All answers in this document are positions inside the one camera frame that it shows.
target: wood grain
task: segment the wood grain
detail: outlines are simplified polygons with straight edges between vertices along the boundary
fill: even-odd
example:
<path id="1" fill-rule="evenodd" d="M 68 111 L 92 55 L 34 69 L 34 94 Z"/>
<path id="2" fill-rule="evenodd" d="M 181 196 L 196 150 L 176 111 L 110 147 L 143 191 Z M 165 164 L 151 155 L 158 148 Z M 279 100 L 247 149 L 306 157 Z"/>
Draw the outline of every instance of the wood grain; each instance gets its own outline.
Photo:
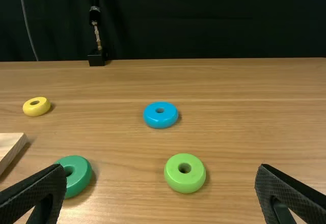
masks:
<path id="1" fill-rule="evenodd" d="M 90 186 L 64 201 L 58 223 L 261 224 L 261 163 L 326 193 L 326 59 L 0 63 L 0 86 L 0 128 L 33 139 L 0 190 L 66 155 L 92 164 Z M 29 118 L 21 107 L 36 96 L 53 110 Z M 142 112 L 162 100 L 181 120 L 148 128 Z M 207 168 L 194 194 L 164 181 L 180 152 Z"/>
<path id="2" fill-rule="evenodd" d="M 26 143 L 24 133 L 0 133 L 0 175 Z"/>

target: dark green ring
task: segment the dark green ring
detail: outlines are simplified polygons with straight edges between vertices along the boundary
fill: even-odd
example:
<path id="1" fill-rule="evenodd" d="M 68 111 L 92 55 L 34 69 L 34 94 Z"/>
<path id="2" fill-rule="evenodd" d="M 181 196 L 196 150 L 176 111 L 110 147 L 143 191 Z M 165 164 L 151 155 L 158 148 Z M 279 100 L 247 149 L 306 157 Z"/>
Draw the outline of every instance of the dark green ring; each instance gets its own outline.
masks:
<path id="1" fill-rule="evenodd" d="M 65 199 L 78 195 L 90 183 L 92 167 L 84 157 L 77 155 L 67 156 L 55 163 L 62 165 L 66 172 L 67 191 Z"/>

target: black curtain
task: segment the black curtain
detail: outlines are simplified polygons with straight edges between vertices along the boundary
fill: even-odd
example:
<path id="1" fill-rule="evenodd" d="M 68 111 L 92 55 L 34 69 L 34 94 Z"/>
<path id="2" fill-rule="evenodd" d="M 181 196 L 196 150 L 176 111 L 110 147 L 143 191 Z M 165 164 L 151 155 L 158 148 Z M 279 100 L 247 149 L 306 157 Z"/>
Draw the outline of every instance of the black curtain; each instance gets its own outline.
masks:
<path id="1" fill-rule="evenodd" d="M 89 0 L 25 0 L 40 60 L 85 60 Z M 326 0 L 100 0 L 111 59 L 324 57 Z M 31 61 L 20 0 L 1 0 L 0 61 Z"/>

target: wooden block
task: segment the wooden block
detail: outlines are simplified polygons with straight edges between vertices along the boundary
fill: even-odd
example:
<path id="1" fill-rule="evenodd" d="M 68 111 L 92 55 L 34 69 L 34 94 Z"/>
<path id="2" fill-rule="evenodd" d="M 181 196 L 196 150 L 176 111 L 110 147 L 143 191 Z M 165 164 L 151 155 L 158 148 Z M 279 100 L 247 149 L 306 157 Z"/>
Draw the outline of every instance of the wooden block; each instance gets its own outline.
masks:
<path id="1" fill-rule="evenodd" d="M 24 133 L 0 133 L 0 175 L 27 141 Z"/>

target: black stand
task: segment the black stand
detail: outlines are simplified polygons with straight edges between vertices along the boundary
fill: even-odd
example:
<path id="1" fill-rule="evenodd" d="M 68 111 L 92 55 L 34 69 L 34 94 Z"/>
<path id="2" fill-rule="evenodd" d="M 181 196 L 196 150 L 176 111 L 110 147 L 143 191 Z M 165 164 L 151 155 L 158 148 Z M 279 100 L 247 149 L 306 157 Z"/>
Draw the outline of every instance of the black stand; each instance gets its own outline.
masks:
<path id="1" fill-rule="evenodd" d="M 105 66 L 108 59 L 108 53 L 106 49 L 99 51 L 97 48 L 93 49 L 88 57 L 88 63 L 90 66 Z"/>

